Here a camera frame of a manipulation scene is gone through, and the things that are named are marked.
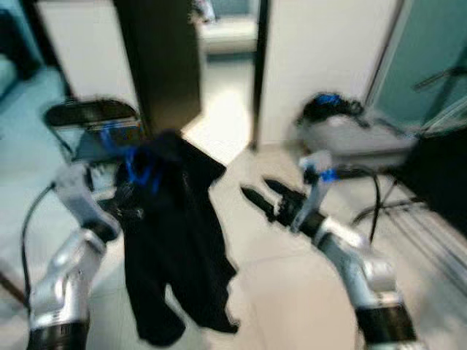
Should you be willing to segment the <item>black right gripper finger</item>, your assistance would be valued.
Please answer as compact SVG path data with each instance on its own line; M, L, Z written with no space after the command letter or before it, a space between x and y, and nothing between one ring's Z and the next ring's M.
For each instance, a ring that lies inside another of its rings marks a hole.
M263 178L263 183L274 193L280 195L283 203L300 203L300 192L277 178Z
M276 204L267 200L259 190L256 190L254 187L241 187L241 193L254 207L258 208L267 219L277 219Z

